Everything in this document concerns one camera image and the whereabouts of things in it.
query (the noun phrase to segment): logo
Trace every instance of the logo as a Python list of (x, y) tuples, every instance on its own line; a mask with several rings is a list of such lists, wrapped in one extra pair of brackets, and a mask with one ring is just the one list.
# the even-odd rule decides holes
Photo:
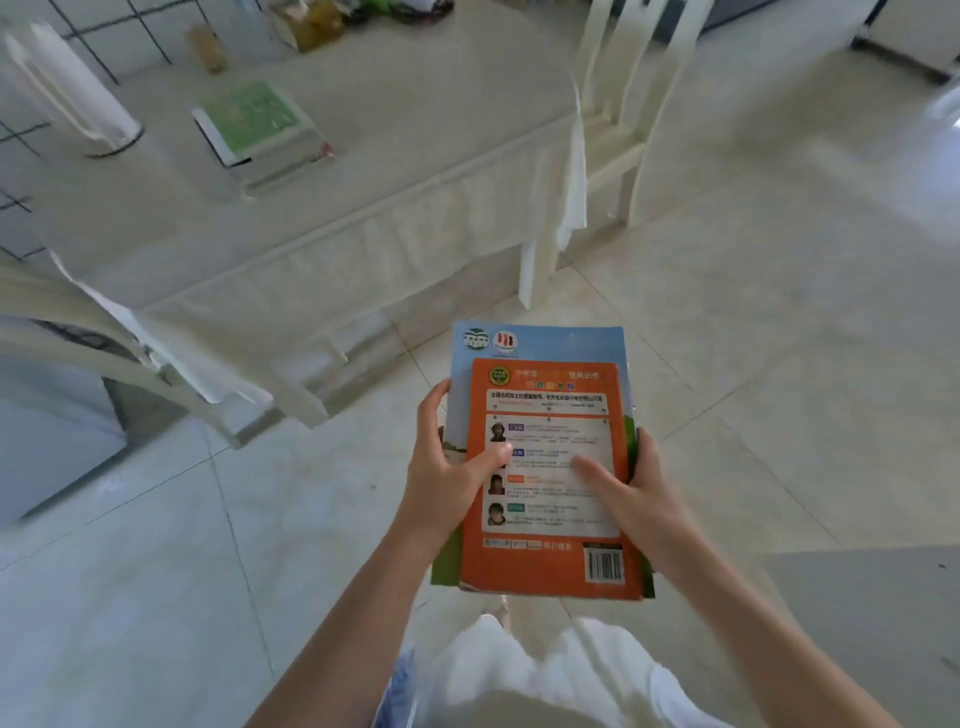
[(469, 349), (485, 349), (490, 343), (490, 336), (481, 328), (468, 328), (464, 331), (464, 344)]
[(493, 367), (488, 377), (490, 378), (490, 384), (495, 384), (498, 387), (505, 387), (510, 384), (510, 370), (506, 367)]
[(516, 350), (516, 334), (511, 331), (498, 331), (493, 338), (493, 348), (498, 352), (510, 353)]

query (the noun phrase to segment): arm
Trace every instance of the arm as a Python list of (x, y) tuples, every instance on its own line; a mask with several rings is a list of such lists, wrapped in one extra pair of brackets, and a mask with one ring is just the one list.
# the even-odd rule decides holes
[(663, 478), (657, 443), (646, 431), (630, 485), (586, 458), (574, 458), (573, 468), (727, 648), (770, 725), (898, 725), (719, 555)]
[(417, 444), (393, 524), (247, 728), (369, 726), (390, 679), (423, 575), (467, 514), (480, 484), (510, 460), (504, 443), (460, 466), (444, 458), (437, 407), (450, 382), (417, 412)]

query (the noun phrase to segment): left hand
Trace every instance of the left hand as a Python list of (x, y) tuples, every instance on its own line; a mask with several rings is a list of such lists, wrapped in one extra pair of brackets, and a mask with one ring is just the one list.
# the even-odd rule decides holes
[(437, 434), (437, 408), (450, 391), (444, 379), (417, 409), (417, 443), (407, 467), (407, 487), (391, 531), (426, 548), (432, 560), (467, 515), (481, 483), (510, 462), (514, 446), (498, 443), (463, 465), (450, 465)]

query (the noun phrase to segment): barcode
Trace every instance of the barcode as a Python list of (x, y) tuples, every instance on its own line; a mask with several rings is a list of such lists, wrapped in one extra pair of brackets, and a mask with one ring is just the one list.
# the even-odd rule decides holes
[(624, 584), (623, 552), (613, 548), (585, 548), (589, 584)]

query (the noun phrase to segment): table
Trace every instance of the table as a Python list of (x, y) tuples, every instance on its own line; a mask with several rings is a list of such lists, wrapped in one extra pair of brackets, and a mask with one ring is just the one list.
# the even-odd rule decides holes
[[(338, 157), (250, 199), (189, 110), (253, 75), (287, 91)], [(164, 68), (118, 97), (147, 132), (115, 158), (58, 159), (37, 194), (59, 233), (50, 247), (210, 401), (275, 397), (263, 352), (295, 349), (508, 247), (523, 246), (520, 295), (536, 304), (558, 245), (586, 223), (564, 58), (491, 0), (462, 0), (432, 27), (384, 20), (225, 77)]]

